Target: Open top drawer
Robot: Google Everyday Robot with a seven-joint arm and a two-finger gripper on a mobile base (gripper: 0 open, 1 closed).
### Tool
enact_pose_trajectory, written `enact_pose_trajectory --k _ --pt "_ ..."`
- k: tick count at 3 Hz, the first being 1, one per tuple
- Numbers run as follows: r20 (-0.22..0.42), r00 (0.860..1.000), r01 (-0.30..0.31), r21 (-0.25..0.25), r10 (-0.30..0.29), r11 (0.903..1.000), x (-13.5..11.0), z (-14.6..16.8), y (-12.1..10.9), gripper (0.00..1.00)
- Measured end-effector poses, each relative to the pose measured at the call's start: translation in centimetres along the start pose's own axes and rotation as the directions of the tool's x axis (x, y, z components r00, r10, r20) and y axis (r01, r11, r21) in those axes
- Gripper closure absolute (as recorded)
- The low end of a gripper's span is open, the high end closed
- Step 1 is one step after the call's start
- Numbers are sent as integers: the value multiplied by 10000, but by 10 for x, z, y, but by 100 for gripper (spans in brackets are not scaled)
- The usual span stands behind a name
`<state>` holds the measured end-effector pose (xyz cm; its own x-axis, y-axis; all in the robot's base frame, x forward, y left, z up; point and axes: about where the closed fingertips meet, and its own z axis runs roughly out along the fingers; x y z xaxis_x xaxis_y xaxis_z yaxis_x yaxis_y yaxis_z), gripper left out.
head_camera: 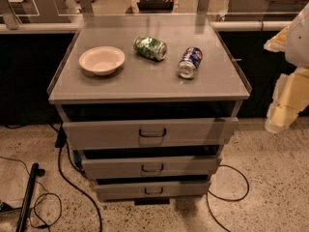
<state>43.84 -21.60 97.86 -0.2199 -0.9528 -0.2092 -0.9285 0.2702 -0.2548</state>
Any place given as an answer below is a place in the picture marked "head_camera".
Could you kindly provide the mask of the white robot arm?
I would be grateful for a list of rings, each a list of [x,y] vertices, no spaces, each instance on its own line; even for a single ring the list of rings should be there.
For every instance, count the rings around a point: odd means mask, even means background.
[[[267,112],[265,129],[272,133],[286,130],[309,105],[309,4],[291,24],[264,44],[271,52],[284,52],[295,66],[290,75],[281,74]]]

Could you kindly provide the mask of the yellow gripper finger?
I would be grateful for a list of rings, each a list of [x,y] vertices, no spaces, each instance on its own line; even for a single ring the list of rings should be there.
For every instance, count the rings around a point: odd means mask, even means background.
[[[297,68],[290,75],[281,74],[276,82],[265,129],[285,131],[309,105],[309,69]]]
[[[286,50],[286,40],[290,27],[283,28],[279,33],[267,40],[264,49],[271,52],[284,52]]]

